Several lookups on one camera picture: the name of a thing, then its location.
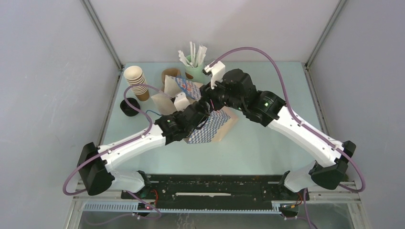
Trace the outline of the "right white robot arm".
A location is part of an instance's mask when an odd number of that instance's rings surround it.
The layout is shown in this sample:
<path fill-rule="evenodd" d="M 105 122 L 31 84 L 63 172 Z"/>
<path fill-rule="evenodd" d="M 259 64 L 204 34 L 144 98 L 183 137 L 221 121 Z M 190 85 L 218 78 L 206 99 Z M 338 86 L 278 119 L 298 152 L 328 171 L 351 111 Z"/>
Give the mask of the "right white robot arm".
<path fill-rule="evenodd" d="M 249 74 L 240 69 L 225 73 L 222 81 L 200 88 L 202 99 L 211 108 L 224 106 L 239 110 L 252 122 L 275 130 L 309 152 L 314 161 L 309 165 L 284 173 L 278 194 L 291 199 L 297 192 L 311 186 L 334 190 L 341 185 L 356 145 L 351 141 L 334 141 L 288 110 L 284 99 L 270 91 L 256 89 Z"/>

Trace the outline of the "blue checkered paper bag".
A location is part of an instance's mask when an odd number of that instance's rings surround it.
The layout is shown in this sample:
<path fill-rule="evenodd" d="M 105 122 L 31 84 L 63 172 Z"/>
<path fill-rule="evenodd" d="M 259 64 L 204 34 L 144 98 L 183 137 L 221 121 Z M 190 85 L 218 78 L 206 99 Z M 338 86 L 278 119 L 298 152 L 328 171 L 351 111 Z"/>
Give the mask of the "blue checkered paper bag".
<path fill-rule="evenodd" d="M 177 80 L 180 87 L 179 92 L 170 90 L 151 97 L 161 115 L 170 115 L 177 111 L 173 102 L 178 93 L 186 93 L 191 104 L 201 99 L 200 87 L 203 86 L 202 83 L 195 83 L 183 78 L 173 79 Z M 224 107 L 221 110 L 213 111 L 210 113 L 205 126 L 201 130 L 194 130 L 187 134 L 184 141 L 188 144 L 219 142 L 237 121 L 238 117 L 229 108 Z"/>

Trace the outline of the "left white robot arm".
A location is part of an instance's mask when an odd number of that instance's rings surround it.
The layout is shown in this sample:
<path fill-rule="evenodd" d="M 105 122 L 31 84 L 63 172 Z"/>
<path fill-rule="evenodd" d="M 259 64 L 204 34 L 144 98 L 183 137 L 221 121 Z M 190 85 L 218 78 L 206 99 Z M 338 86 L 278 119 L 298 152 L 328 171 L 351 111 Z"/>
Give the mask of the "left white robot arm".
<path fill-rule="evenodd" d="M 151 126 L 120 141 L 101 146 L 86 144 L 78 161 L 85 192 L 96 196 L 109 189 L 125 190 L 147 198 L 151 184 L 146 173 L 119 170 L 120 165 L 151 149 L 186 139 L 205 125 L 212 111 L 210 104 L 197 101 L 183 111 L 160 116 Z"/>

